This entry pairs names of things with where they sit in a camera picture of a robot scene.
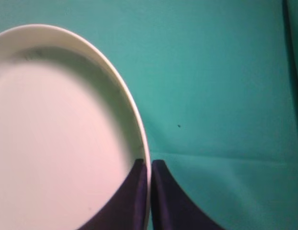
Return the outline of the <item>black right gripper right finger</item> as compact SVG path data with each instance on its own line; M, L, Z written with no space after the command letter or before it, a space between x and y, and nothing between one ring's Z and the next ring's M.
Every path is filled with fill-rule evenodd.
M151 210L155 230L221 230L172 176L164 160L152 162Z

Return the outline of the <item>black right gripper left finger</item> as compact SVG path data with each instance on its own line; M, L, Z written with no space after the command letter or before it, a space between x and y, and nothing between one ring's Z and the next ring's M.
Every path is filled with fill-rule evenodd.
M147 167L136 159L111 199L80 229L143 230L147 202Z

